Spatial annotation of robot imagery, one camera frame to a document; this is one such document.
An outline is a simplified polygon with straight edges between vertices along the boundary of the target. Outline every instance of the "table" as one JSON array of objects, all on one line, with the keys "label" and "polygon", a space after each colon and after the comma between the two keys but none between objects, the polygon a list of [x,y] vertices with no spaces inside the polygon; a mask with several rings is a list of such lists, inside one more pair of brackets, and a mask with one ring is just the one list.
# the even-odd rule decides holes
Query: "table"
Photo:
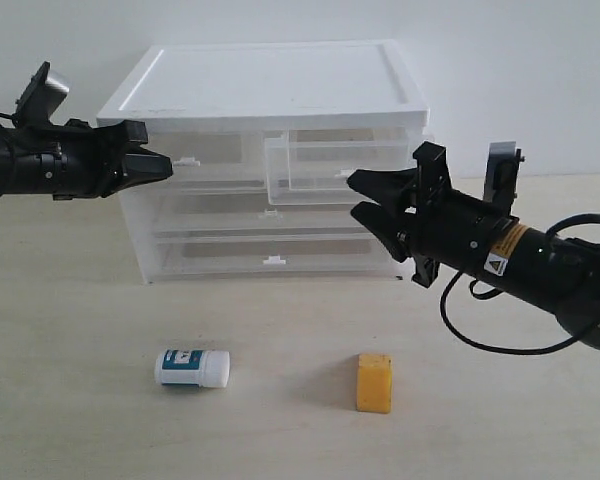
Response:
[{"label": "table", "polygon": [[[480,194],[482,181],[456,182]],[[520,181],[547,228],[600,211],[600,176]],[[600,241],[600,227],[574,229]],[[600,479],[600,352],[475,351],[430,289],[392,279],[141,285],[116,199],[0,202],[0,478]],[[486,342],[565,338],[512,298],[450,314]],[[155,385],[167,347],[222,348],[229,387]],[[389,415],[354,410],[355,355],[393,356]]]}]

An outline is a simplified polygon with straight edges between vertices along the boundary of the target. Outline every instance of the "yellow sponge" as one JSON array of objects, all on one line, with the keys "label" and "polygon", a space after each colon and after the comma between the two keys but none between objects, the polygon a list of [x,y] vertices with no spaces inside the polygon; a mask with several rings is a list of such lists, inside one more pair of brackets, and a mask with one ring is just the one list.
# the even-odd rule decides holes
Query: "yellow sponge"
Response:
[{"label": "yellow sponge", "polygon": [[391,411],[391,357],[362,353],[358,356],[357,408],[360,412]]}]

